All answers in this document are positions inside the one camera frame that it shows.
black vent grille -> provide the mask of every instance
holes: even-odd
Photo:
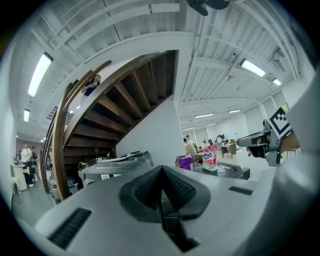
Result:
[[[49,240],[62,249],[66,249],[92,212],[79,208],[49,237]]]

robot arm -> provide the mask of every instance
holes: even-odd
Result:
[[[299,143],[293,130],[278,138],[267,120],[263,120],[263,131],[240,138],[236,141],[240,147],[247,147],[249,156],[265,158],[269,166],[280,165],[281,153],[299,148]]]

wooden stair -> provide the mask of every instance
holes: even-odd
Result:
[[[174,50],[131,60],[101,82],[64,130],[61,124],[74,94],[102,67],[89,71],[76,86],[66,89],[54,120],[52,137],[54,176],[62,200],[69,196],[66,177],[79,178],[79,162],[95,158],[95,148],[98,156],[117,157],[116,144],[172,95],[175,61]]]

